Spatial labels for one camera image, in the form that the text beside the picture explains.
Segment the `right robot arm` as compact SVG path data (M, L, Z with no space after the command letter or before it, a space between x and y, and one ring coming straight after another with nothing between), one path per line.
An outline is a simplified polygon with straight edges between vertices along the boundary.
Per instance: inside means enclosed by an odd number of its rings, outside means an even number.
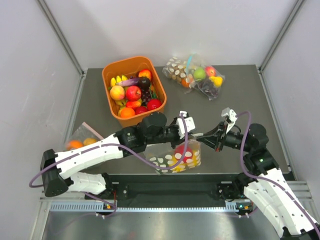
M221 122L197 140L220 152L223 147L240 151L242 173L232 181L233 197L247 198L261 211L282 240L318 240L320 224L306 211L279 164L267 149L266 129L249 124L244 133L226 130Z

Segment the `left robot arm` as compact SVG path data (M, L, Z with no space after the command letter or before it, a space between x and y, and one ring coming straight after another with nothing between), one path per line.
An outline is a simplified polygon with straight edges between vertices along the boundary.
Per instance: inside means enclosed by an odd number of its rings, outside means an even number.
M84 173L85 169L142 153L148 145L170 143L175 147L195 128L187 112L181 111L180 117L170 125L163 113L154 112L137 125L125 127L88 146L64 152L46 150L40 165L44 195L56 197L74 191L109 198L114 187L108 175Z

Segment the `polka dot zip bag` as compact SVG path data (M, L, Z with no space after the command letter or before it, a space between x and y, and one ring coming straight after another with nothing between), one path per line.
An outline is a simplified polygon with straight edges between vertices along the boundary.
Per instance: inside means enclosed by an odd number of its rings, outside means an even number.
M146 148L144 156L146 160L158 167L171 168L182 157L184 146L185 143L182 143L173 149L170 143L155 144ZM188 140L186 153L181 163L186 164L186 170L201 165L201 144L198 141L194 139ZM177 174L172 173L170 169L156 168L155 172L158 175Z

